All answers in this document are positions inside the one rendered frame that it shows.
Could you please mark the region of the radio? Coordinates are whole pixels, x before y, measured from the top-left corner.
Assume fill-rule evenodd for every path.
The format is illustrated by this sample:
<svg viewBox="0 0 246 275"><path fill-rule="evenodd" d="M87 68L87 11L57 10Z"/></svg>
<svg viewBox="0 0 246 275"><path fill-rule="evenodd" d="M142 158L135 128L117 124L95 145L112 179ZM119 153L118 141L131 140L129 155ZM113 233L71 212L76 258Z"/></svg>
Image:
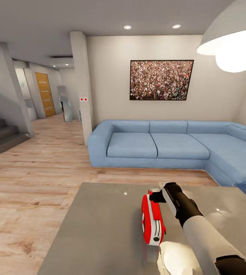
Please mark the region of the radio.
<svg viewBox="0 0 246 275"><path fill-rule="evenodd" d="M154 203L154 201L149 200L152 192L153 191L149 189L148 194L145 194L142 199L142 230L144 240L148 245L159 246L164 234L166 235L166 229L163 224L159 203Z"/></svg>

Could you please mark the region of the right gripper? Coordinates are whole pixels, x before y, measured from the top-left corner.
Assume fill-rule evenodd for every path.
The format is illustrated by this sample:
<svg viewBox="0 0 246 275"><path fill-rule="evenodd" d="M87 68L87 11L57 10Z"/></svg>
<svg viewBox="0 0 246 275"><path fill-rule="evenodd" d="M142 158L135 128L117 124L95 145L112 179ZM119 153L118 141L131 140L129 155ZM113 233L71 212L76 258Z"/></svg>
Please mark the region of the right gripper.
<svg viewBox="0 0 246 275"><path fill-rule="evenodd" d="M149 200L150 201L154 201L154 203L166 203L166 201L163 200L162 196L161 196L161 191L159 192L152 192L152 195L149 196Z"/></svg>

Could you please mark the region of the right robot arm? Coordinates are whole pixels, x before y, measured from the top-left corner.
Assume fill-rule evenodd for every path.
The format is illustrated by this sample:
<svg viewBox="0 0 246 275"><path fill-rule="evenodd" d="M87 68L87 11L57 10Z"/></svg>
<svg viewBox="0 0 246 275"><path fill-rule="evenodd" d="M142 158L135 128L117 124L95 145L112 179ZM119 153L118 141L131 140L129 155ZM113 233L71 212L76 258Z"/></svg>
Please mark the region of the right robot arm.
<svg viewBox="0 0 246 275"><path fill-rule="evenodd" d="M158 182L154 203L168 203L189 240L204 275L246 275L246 258L202 215L175 182Z"/></svg>

